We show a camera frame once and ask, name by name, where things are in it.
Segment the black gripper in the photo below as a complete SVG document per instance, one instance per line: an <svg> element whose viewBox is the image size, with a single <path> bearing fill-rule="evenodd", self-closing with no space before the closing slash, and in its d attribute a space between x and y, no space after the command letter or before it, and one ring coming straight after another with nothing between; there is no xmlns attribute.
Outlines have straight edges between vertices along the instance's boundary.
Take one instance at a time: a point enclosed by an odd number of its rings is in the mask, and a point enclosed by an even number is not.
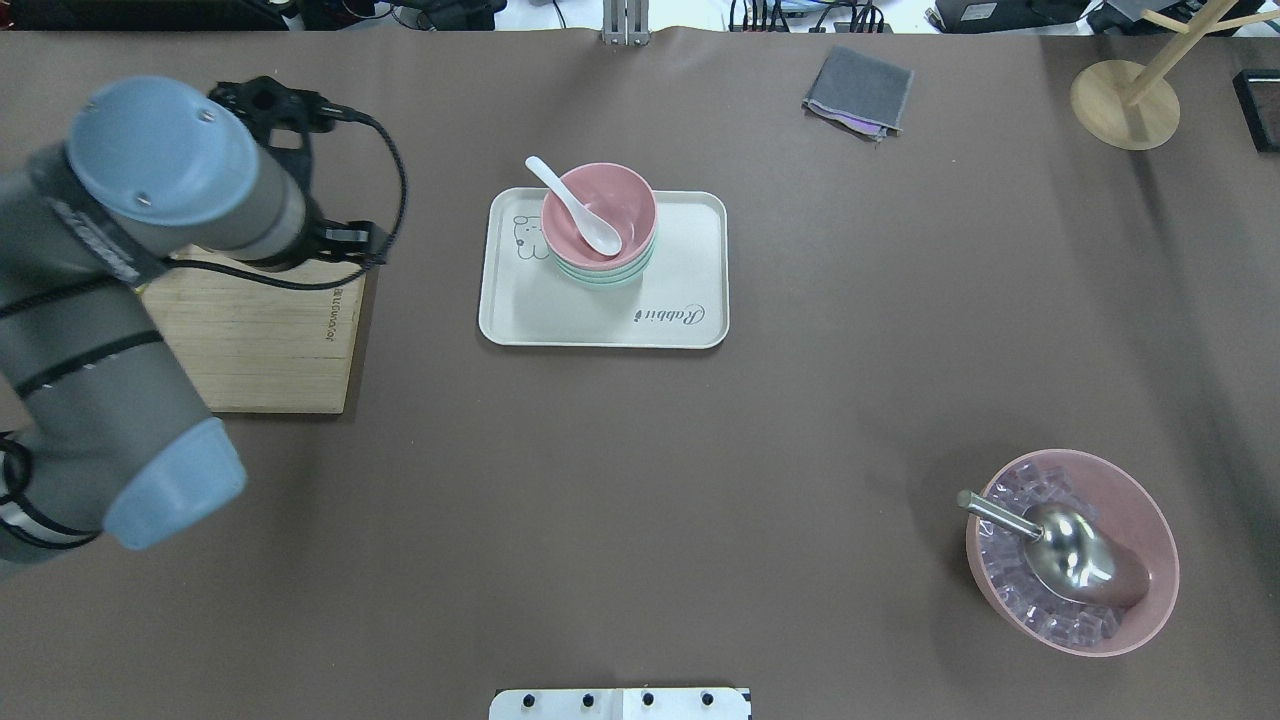
<svg viewBox="0 0 1280 720"><path fill-rule="evenodd" d="M247 128L253 141L288 174L300 196L285 204L300 219L285 222L283 246L256 258L236 255L237 261L265 272L288 272L308 261L361 266L387 263L387 231L374 222L329 222L311 195L311 133L329 132L335 124L316 114L325 102L319 94L288 88L271 77L260 76L242 83L219 82L207 97Z"/></svg>

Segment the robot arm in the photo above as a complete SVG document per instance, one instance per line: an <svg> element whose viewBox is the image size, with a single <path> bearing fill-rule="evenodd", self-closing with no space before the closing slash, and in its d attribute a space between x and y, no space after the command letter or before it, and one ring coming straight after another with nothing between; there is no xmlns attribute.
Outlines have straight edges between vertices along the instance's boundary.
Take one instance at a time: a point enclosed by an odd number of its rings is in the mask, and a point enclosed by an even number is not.
<svg viewBox="0 0 1280 720"><path fill-rule="evenodd" d="M100 88L3 174L3 577L109 534L145 550L242 492L244 468L140 299L184 268L282 290L308 261L381 265L394 231L326 219L310 137L369 114L262 76L210 94Z"/></svg>

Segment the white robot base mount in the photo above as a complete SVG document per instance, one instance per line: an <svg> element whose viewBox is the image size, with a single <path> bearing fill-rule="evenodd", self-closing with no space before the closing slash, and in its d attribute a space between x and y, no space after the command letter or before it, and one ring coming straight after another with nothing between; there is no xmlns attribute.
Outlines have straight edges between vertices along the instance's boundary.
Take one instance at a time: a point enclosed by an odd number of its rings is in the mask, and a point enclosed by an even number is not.
<svg viewBox="0 0 1280 720"><path fill-rule="evenodd" d="M489 719L751 719L750 692L732 687L507 689Z"/></svg>

